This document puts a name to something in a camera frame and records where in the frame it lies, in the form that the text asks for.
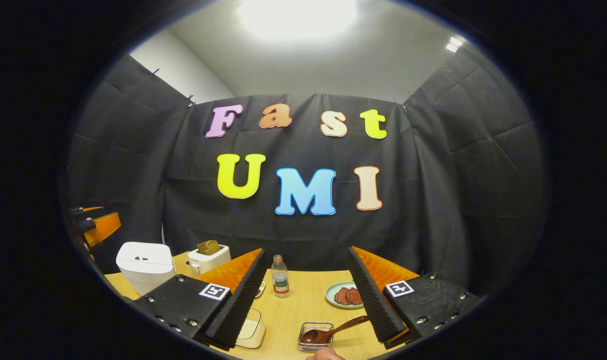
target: table surface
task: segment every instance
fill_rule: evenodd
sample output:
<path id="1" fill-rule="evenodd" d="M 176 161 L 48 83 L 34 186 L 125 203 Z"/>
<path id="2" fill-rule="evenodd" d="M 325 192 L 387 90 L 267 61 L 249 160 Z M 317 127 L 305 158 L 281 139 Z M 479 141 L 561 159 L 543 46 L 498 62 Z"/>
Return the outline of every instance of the table surface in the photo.
<path id="1" fill-rule="evenodd" d="M 178 274 L 192 276 L 187 264 L 188 252 L 173 257 Z M 120 273 L 105 275 L 119 294 L 137 300 L 139 294 Z M 343 271 L 288 271 L 290 296 L 278 298 L 272 289 L 270 271 L 266 269 L 265 289 L 260 297 L 255 298 L 252 308 L 261 312 L 261 323 L 265 334 L 261 346 L 254 349 L 236 346 L 230 351 L 222 351 L 241 359 L 274 360 L 305 359 L 312 352 L 300 351 L 297 347 L 299 330 L 304 322 L 330 322 L 335 328 L 343 323 L 366 314 L 366 310 L 342 309 L 331 305 L 326 300 L 326 289 L 342 281 L 352 281 L 347 270 Z M 386 350 L 375 337 L 370 322 L 356 325 L 337 333 L 331 347 L 338 355 L 347 360 L 365 360 L 397 349 Z"/>

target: black curtain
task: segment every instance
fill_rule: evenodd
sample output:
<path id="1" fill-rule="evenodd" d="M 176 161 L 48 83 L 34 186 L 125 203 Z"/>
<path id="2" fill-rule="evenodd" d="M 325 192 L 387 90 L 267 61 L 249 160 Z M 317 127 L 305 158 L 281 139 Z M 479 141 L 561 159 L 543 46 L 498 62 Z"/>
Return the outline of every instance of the black curtain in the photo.
<path id="1" fill-rule="evenodd" d="M 290 106 L 292 123 L 262 129 L 269 105 Z M 243 105 L 223 137 L 205 138 L 213 109 Z M 376 109 L 384 139 L 359 114 Z M 324 136 L 321 113 L 345 114 L 348 132 Z M 265 155 L 257 193 L 227 198 L 217 189 L 217 156 L 237 154 L 235 184 L 246 183 L 247 154 Z M 126 241 L 161 242 L 173 255 L 218 240 L 233 257 L 256 248 L 281 254 L 292 270 L 343 270 L 358 246 L 415 272 L 438 272 L 477 294 L 496 290 L 527 259 L 547 210 L 543 149 L 527 106 L 509 80 L 461 48 L 403 104 L 327 94 L 255 95 L 188 107 L 184 96 L 131 57 L 98 87 L 70 155 L 73 206 L 118 211 L 123 226 L 95 257 L 116 272 Z M 376 166 L 378 210 L 361 211 L 359 166 Z M 332 169 L 329 216 L 275 214 L 292 167 L 304 183 Z"/>

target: hand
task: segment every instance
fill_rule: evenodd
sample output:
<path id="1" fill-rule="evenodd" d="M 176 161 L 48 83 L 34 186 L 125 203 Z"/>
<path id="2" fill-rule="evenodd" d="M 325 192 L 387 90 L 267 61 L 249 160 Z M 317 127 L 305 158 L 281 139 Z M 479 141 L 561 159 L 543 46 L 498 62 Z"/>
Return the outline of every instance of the hand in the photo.
<path id="1" fill-rule="evenodd" d="M 337 355 L 335 350 L 324 347 L 317 350 L 314 355 L 306 357 L 305 360 L 345 360 L 345 358 Z"/>

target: wooden spoon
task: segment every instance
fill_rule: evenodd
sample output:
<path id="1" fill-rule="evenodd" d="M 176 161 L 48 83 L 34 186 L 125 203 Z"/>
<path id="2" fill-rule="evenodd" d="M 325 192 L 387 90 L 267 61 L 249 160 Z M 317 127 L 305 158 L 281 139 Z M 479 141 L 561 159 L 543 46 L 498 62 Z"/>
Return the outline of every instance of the wooden spoon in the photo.
<path id="1" fill-rule="evenodd" d="M 338 328 L 335 328 L 334 330 L 330 330 L 330 331 L 321 331 L 321 330 L 308 330 L 306 331 L 306 333 L 304 333 L 304 335 L 301 336 L 301 340 L 299 340 L 299 342 L 301 342 L 302 344 L 326 344 L 328 343 L 328 340 L 331 338 L 331 336 L 333 336 L 335 333 L 338 333 L 342 330 L 346 330 L 347 328 L 352 328 L 355 325 L 359 325 L 363 322 L 367 322 L 370 319 L 368 318 L 368 316 L 359 316 L 359 317 L 355 317 L 352 320 L 346 321 L 345 323 L 341 324 L 341 326 L 339 326 Z"/>

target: water bottle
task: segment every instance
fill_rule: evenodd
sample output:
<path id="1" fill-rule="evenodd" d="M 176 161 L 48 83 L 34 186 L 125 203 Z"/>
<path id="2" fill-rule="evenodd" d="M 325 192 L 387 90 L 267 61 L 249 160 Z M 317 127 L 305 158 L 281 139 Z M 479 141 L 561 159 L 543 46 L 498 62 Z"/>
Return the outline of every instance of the water bottle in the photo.
<path id="1" fill-rule="evenodd" d="M 288 269 L 281 259 L 281 255 L 272 257 L 272 267 L 270 273 L 272 275 L 272 289 L 276 297 L 288 297 L 290 295 L 290 287 L 288 286 Z"/>

